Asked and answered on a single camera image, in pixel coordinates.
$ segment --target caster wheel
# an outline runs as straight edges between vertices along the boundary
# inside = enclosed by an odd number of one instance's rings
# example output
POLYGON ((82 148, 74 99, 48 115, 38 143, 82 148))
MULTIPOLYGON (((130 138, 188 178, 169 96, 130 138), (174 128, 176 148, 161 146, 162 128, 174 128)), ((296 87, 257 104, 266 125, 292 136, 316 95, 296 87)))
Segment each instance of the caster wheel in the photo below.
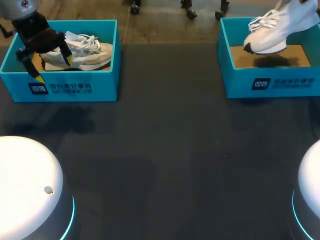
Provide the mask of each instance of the caster wheel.
POLYGON ((137 15, 140 11, 140 8, 137 5, 131 5, 130 12, 132 15, 137 15))
POLYGON ((216 11, 215 12, 215 19, 217 19, 218 21, 220 21, 221 18, 223 18, 225 16, 225 13, 223 11, 216 11))
POLYGON ((194 10, 188 10, 186 12, 186 16, 188 17, 188 19, 193 20, 195 19, 198 15, 196 14, 196 12, 194 10))

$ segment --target white dome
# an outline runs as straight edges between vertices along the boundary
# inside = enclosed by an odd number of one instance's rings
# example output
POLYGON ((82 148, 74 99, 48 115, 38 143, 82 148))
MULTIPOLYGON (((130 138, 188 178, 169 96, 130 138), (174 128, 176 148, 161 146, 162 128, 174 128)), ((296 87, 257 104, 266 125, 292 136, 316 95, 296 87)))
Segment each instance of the white dome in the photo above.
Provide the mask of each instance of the white dome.
POLYGON ((304 200, 320 218, 320 140, 304 155, 299 167, 298 184, 304 200))
POLYGON ((39 228, 62 187, 61 166, 48 148, 25 137, 0 137, 0 239, 21 240, 39 228))

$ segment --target floor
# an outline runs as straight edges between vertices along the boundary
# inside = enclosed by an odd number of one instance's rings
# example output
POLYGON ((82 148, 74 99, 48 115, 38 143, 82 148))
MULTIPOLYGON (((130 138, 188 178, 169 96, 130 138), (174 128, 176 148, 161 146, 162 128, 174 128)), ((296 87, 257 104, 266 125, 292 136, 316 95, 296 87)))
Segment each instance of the floor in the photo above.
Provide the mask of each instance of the floor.
MULTIPOLYGON (((274 7, 277 0, 232 0, 229 16, 257 16, 274 7)), ((219 0, 195 0, 198 17, 191 21, 180 0, 142 0, 140 15, 129 14, 129 0, 41 0, 39 12, 48 20, 117 19, 124 44, 211 43, 216 41, 215 10, 219 0)), ((0 20, 6 28, 11 23, 0 20)), ((0 46, 10 40, 0 37, 0 46)))
MULTIPOLYGON (((80 240, 289 240, 290 197, 320 136, 320 99, 226 99, 217 3, 195 2, 190 21, 174 1, 149 0, 134 17, 117 0, 78 2, 42 0, 41 11, 119 20, 119 101, 14 104, 0 82, 0 135, 35 139, 57 156, 80 240)), ((232 2, 230 16, 268 9, 249 4, 232 2)))

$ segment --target blue shoe box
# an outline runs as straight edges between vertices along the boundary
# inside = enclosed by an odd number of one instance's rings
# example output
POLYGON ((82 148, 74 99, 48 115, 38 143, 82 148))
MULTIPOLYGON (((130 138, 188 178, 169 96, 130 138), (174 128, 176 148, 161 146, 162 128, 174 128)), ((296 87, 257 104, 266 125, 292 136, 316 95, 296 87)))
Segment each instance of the blue shoe box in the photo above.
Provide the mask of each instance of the blue shoe box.
POLYGON ((320 96, 320 27, 291 34, 287 45, 301 45, 310 66, 235 67, 232 46, 242 46, 252 17, 222 18, 217 56, 228 98, 320 96))
POLYGON ((41 83, 28 75, 17 60, 23 46, 16 34, 0 68, 0 76, 14 102, 114 102, 118 96, 121 42, 117 20, 48 21, 57 32, 94 35, 101 43, 113 45, 109 70, 41 72, 41 83))

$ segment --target glowing blue light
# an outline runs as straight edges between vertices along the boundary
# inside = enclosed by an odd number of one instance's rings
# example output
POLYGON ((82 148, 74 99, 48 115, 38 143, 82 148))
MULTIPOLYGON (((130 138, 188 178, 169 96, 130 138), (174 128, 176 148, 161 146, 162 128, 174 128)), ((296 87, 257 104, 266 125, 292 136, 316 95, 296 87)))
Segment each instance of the glowing blue light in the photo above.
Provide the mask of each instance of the glowing blue light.
POLYGON ((292 193, 292 209, 293 209, 293 214, 295 216, 295 219, 297 221, 297 223, 299 224, 300 228, 302 229, 302 231, 305 233, 305 235, 307 235, 307 237, 310 239, 310 240, 314 240, 307 232, 306 230, 302 227, 301 223, 299 222, 298 220, 298 217, 296 215, 296 211, 295 211, 295 206, 294 206, 294 194, 295 194, 295 191, 293 191, 292 193))
POLYGON ((73 196, 72 196, 72 201, 73 201, 73 210, 72 210, 71 220, 70 220, 69 226, 66 228, 65 233, 62 235, 60 240, 64 240, 65 239, 65 237, 67 236, 67 234, 68 234, 68 232, 69 232, 69 230, 71 228, 72 221, 74 220, 76 206, 75 206, 75 199, 74 199, 73 196))

